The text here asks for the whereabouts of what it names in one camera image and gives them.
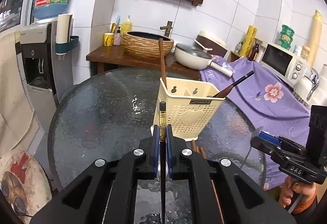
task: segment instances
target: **woven texture sink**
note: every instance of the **woven texture sink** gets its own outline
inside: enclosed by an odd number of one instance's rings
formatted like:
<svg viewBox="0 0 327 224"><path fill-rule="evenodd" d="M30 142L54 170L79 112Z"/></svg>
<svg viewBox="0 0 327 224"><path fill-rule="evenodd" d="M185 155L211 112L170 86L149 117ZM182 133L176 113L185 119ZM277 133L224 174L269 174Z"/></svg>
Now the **woven texture sink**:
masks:
<svg viewBox="0 0 327 224"><path fill-rule="evenodd" d="M124 46L125 51L131 55L142 58L159 59L160 38L163 38L163 53L166 56L174 46L174 40L169 37L145 32L130 31L124 33L122 45Z"/></svg>

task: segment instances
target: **hand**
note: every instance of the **hand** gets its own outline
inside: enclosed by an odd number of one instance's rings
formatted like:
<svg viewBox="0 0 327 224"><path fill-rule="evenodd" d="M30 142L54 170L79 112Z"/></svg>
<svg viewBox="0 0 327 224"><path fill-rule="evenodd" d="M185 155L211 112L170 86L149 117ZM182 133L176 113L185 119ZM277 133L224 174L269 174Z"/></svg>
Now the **hand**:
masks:
<svg viewBox="0 0 327 224"><path fill-rule="evenodd" d="M291 176L287 176L281 188L279 204L283 208L291 204L291 198L293 197L294 192L304 195L301 203L308 202L313 196L316 195L316 183L311 185L307 185L305 183L294 183L292 186L292 180L293 178Z"/></svg>

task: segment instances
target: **stacked green containers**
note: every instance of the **stacked green containers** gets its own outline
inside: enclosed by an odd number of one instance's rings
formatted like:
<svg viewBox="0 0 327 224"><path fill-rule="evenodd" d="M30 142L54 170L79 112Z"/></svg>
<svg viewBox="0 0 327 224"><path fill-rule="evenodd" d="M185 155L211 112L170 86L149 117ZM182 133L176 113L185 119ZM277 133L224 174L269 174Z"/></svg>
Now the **stacked green containers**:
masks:
<svg viewBox="0 0 327 224"><path fill-rule="evenodd" d="M294 30L289 26L282 25L281 36L278 40L278 45L284 49L289 50L291 48L291 43L293 41Z"/></svg>

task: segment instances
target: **microwave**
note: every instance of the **microwave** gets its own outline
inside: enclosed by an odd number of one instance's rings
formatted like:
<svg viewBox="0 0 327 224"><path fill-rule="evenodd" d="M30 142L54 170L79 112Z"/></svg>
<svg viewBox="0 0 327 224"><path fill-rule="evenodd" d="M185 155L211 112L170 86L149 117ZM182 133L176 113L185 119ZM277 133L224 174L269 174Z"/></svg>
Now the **microwave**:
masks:
<svg viewBox="0 0 327 224"><path fill-rule="evenodd" d="M303 58L273 43L268 43L260 64L292 88L310 70Z"/></svg>

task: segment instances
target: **flower print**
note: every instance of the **flower print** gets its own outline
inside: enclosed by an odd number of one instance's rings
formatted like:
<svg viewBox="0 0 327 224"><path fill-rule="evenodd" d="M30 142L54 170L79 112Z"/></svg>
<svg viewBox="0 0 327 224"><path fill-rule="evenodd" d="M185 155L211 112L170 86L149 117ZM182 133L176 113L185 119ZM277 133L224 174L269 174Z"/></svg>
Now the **flower print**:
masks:
<svg viewBox="0 0 327 224"><path fill-rule="evenodd" d="M277 82L274 86L267 85L264 90L267 92L264 94L265 100L270 100L272 103L277 102L278 99L281 99L284 95L282 89L282 84Z"/></svg>

